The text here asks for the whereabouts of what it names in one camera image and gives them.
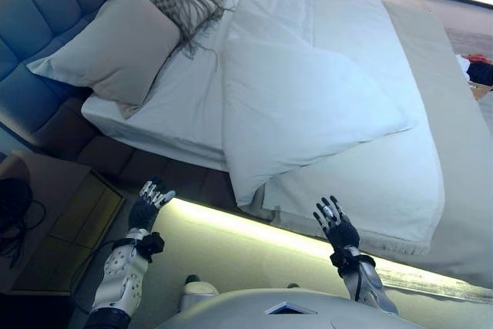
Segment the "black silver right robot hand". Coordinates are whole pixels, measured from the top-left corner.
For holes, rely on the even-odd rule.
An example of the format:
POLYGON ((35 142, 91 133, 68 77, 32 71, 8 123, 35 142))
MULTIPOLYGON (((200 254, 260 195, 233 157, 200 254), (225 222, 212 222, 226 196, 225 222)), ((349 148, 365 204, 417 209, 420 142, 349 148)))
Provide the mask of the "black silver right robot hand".
POLYGON ((343 254, 348 248, 358 248, 359 234, 335 196, 323 196, 313 212, 324 236, 335 253, 343 254))

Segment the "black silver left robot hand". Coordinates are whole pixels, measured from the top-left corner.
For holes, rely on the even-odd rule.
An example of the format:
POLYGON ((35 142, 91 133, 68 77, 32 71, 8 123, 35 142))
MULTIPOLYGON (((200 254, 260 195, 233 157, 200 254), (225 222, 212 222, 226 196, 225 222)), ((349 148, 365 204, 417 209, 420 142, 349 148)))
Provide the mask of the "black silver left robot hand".
POLYGON ((158 176, 147 180, 138 193, 129 213, 129 229, 144 229, 150 232, 159 211, 176 195, 158 176))

